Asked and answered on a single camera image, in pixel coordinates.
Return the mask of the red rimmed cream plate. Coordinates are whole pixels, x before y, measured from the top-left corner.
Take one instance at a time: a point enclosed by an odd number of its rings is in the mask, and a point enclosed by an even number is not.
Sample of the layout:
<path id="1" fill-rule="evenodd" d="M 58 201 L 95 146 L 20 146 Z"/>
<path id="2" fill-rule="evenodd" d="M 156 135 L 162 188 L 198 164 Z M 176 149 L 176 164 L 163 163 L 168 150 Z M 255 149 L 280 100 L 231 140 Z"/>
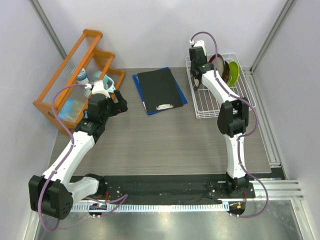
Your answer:
<path id="1" fill-rule="evenodd" d="M 220 54 L 217 54 L 216 59 L 216 55 L 214 54 L 208 62 L 216 66 L 216 70 L 218 71 L 223 81 L 226 83 L 230 76 L 230 67 L 224 60 L 224 58 Z"/>

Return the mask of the dark grey cream plate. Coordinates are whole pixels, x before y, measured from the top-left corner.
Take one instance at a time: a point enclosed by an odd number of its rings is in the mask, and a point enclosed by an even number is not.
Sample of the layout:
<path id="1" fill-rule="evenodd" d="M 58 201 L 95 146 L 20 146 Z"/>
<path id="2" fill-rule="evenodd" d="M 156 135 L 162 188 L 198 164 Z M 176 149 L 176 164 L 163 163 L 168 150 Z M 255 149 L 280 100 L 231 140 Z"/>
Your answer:
<path id="1" fill-rule="evenodd" d="M 193 76 L 193 90 L 197 91 L 199 89 L 199 87 L 202 84 L 202 74 L 199 74 L 197 76 Z"/>

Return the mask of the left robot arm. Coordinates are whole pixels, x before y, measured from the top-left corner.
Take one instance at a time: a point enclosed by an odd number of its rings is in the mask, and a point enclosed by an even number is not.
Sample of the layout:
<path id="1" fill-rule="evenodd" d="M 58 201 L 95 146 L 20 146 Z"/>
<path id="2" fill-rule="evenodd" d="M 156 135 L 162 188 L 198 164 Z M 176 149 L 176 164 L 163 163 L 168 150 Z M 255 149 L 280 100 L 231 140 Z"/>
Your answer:
<path id="1" fill-rule="evenodd" d="M 31 177 L 28 182 L 31 210 L 63 220 L 73 204 L 89 196 L 100 200 L 106 195 L 103 176 L 88 173 L 77 182 L 70 180 L 83 157 L 105 131 L 107 120 L 128 110 L 121 92 L 116 89 L 114 94 L 117 102 L 103 93 L 92 94 L 87 116 L 77 124 L 63 152 L 41 176 Z"/>

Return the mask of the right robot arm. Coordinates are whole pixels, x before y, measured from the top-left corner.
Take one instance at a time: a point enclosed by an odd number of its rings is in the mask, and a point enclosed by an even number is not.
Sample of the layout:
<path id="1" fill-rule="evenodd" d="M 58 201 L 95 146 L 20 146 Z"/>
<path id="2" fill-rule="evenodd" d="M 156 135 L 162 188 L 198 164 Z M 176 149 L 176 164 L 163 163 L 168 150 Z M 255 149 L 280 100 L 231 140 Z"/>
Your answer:
<path id="1" fill-rule="evenodd" d="M 224 136 L 227 149 L 226 193 L 233 198 L 241 198 L 249 187 L 249 176 L 244 171 L 244 140 L 249 125 L 248 100 L 235 94 L 221 78 L 214 64 L 207 61 L 202 46 L 189 48 L 190 73 L 195 81 L 203 84 L 215 97 L 220 110 L 217 127 Z"/>

